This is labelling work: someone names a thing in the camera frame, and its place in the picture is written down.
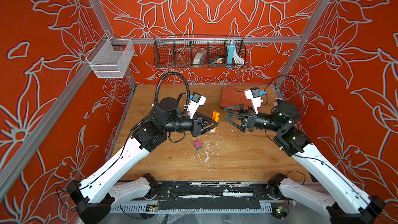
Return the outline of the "orange long lego brick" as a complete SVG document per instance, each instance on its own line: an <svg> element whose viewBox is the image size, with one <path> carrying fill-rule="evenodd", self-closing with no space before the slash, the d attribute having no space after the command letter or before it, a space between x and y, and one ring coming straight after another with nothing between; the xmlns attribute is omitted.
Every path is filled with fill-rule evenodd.
<svg viewBox="0 0 398 224"><path fill-rule="evenodd" d="M217 111L213 111L212 120L215 121L215 122L219 122L219 117L220 117L220 113L217 112ZM215 130L217 129L217 126L215 126L214 123L212 124L212 127L213 127L213 129L215 129Z"/></svg>

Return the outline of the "magenta lego brick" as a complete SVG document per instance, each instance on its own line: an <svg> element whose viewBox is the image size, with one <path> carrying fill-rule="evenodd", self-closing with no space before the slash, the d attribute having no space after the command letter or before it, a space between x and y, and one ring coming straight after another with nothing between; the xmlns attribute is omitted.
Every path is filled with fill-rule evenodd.
<svg viewBox="0 0 398 224"><path fill-rule="evenodd" d="M194 142L194 146L195 146L195 148L202 147L202 142L201 141L195 141Z"/></svg>

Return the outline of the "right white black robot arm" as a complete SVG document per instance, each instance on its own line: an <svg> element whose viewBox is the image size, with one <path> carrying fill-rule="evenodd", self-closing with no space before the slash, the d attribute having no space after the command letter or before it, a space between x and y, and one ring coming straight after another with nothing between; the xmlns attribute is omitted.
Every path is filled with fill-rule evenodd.
<svg viewBox="0 0 398 224"><path fill-rule="evenodd" d="M264 90L254 87L245 90L244 94L251 106L225 107L225 120L241 132L254 129L275 132L273 141L279 149L307 169L327 191L327 194L319 193L277 173L267 182L270 198L295 200L333 224L373 224L379 218L385 201L379 196L368 195L352 183L307 135L295 127L302 114L292 102L281 101L266 114L259 112Z"/></svg>

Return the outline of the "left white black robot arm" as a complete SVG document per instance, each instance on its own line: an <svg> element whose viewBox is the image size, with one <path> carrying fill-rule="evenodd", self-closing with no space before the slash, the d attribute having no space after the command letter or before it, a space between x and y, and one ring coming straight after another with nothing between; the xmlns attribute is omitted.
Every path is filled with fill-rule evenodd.
<svg viewBox="0 0 398 224"><path fill-rule="evenodd" d="M179 108L179 99L166 97L159 100L163 81L179 77L186 88L184 108ZM129 200L155 196L158 183L150 174L145 174L130 183L117 185L117 181L132 166L153 152L173 132L192 137L201 136L218 126L211 117L198 112L206 98L196 92L191 93L188 81L178 72L163 75L155 89L151 111L136 124L127 136L123 147L117 151L96 172L82 181L73 180L66 186L66 192L75 203L75 212L85 224L97 224L117 205Z"/></svg>

